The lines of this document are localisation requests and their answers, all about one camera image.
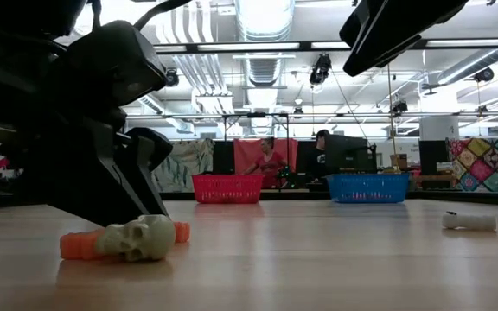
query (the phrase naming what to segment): cable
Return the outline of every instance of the cable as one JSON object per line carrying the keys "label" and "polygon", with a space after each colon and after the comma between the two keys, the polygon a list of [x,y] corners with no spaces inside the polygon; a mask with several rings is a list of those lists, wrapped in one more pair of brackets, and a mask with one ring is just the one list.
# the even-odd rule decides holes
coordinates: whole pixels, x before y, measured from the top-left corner
{"label": "cable", "polygon": [[392,98],[392,91],[391,91],[391,68],[389,64],[387,64],[387,87],[389,88],[389,114],[390,117],[389,119],[391,120],[391,130],[389,133],[389,136],[391,137],[391,140],[393,141],[393,155],[395,156],[395,164],[397,167],[397,170],[399,170],[399,157],[397,156],[397,147],[395,146],[395,130],[393,128],[393,98]]}
{"label": "cable", "polygon": [[359,128],[361,129],[362,135],[367,140],[368,147],[372,146],[370,141],[368,141],[367,133],[365,133],[364,130],[362,129],[362,126],[361,126],[361,123],[359,122],[359,119],[354,114],[353,109],[351,109],[351,105],[349,104],[349,101],[347,100],[347,97],[345,96],[345,93],[342,90],[342,86],[339,84],[339,81],[337,80],[337,76],[335,76],[335,70],[333,67],[332,67],[332,72],[333,72],[332,75],[334,76],[334,79],[335,79],[335,83],[337,84],[337,87],[339,88],[339,92],[342,93],[343,100],[345,100],[345,104],[347,104],[347,108],[349,108],[349,112],[351,112],[351,114],[353,115],[354,121],[357,123],[357,125],[359,125]]}
{"label": "cable", "polygon": [[134,28],[141,31],[143,27],[151,20],[151,18],[161,14],[166,13],[175,8],[181,7],[191,0],[168,0],[163,3],[158,4],[153,9],[148,10],[143,16],[141,16],[137,22],[134,24]]}
{"label": "cable", "polygon": [[311,101],[311,107],[312,107],[312,137],[316,136],[315,133],[315,94],[312,92],[313,86],[310,88],[310,101]]}
{"label": "cable", "polygon": [[[479,125],[479,122],[481,122],[483,120],[482,97],[480,94],[480,81],[476,81],[476,87],[477,87],[477,110],[480,111],[480,115],[478,117],[478,125]],[[482,127],[478,126],[477,130],[479,131],[479,136],[481,136],[482,135]]]}
{"label": "cable", "polygon": [[101,27],[101,0],[92,0],[92,31]]}

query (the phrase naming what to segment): banner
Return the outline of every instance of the banner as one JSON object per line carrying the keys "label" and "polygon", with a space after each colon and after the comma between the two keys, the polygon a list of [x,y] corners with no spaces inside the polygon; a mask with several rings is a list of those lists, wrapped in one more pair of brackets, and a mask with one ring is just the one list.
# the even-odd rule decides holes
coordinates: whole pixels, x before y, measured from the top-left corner
{"label": "banner", "polygon": [[[263,155],[260,149],[261,140],[240,140],[235,139],[233,141],[233,159],[235,164],[235,174],[243,174],[243,172],[252,166],[255,161]],[[287,140],[286,139],[275,139],[274,140],[274,151],[278,152],[284,160],[287,162]],[[290,138],[290,168],[292,172],[295,172],[297,163],[297,141]]]}
{"label": "banner", "polygon": [[191,175],[213,171],[213,146],[210,139],[174,142],[170,155],[152,174],[159,192],[194,192]]}

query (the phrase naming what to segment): table surface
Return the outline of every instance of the table surface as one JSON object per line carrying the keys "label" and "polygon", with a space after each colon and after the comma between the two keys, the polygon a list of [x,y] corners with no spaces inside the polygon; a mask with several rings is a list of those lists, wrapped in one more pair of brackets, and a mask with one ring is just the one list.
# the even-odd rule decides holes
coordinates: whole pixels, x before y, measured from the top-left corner
{"label": "table surface", "polygon": [[61,261],[60,235],[97,226],[49,206],[0,209],[0,310],[498,311],[498,232],[440,225],[446,210],[498,206],[166,205],[193,236],[157,263]]}

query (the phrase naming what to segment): man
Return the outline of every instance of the man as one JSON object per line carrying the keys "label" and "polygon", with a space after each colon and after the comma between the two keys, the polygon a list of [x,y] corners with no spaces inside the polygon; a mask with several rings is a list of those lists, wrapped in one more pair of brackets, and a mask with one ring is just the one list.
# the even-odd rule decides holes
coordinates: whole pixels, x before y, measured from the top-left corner
{"label": "man", "polygon": [[316,148],[308,155],[306,177],[308,183],[323,183],[324,176],[329,174],[326,168],[326,136],[328,130],[320,130],[316,133]]}

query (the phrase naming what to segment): person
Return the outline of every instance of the person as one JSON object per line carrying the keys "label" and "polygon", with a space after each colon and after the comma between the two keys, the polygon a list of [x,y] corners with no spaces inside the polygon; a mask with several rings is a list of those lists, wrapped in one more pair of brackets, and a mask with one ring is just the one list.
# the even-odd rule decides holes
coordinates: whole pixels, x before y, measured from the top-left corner
{"label": "person", "polygon": [[323,177],[329,171],[326,168],[326,136],[328,130],[320,130],[316,133],[316,147],[307,158],[306,176],[308,183],[324,183]]}
{"label": "person", "polygon": [[276,175],[279,169],[287,166],[284,158],[276,151],[274,151],[274,137],[268,137],[260,142],[260,148],[263,151],[263,155],[260,156],[255,163],[251,165],[243,173],[244,175],[251,174],[257,168],[265,176],[263,179],[263,188],[278,187],[278,179]]}

